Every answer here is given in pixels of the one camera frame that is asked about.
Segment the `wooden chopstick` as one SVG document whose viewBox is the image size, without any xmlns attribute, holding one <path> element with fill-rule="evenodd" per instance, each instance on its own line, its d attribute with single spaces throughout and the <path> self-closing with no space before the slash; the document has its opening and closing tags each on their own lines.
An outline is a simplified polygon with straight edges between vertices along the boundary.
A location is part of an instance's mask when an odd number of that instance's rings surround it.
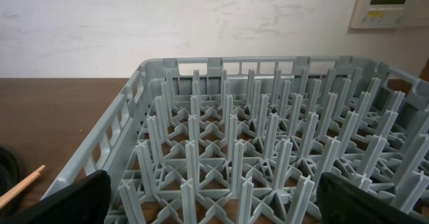
<svg viewBox="0 0 429 224">
<path fill-rule="evenodd" d="M 40 175 L 41 171 L 45 168 L 45 165 L 41 165 L 37 170 L 32 172 L 21 182 L 16 184 L 12 189 L 8 190 L 4 195 L 1 196 L 0 207 L 5 207 L 10 201 L 12 201 L 18 194 L 24 191 L 30 184 L 32 184 Z"/>
</svg>

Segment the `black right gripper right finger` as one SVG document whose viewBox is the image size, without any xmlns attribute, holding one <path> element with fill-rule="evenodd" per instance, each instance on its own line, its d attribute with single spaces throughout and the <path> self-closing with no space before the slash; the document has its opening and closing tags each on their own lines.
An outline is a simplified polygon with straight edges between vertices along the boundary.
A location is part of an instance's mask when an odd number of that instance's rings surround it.
<svg viewBox="0 0 429 224">
<path fill-rule="evenodd" d="M 330 172 L 322 173 L 316 190 L 322 224 L 427 224 Z"/>
</svg>

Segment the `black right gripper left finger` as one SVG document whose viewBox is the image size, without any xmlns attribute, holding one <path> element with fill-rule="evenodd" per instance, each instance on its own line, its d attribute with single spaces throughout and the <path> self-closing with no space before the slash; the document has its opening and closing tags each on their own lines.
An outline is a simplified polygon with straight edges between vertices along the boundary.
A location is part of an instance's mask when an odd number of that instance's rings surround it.
<svg viewBox="0 0 429 224">
<path fill-rule="evenodd" d="M 49 195 L 2 224 L 103 223 L 111 200 L 111 177 L 97 170 Z"/>
</svg>

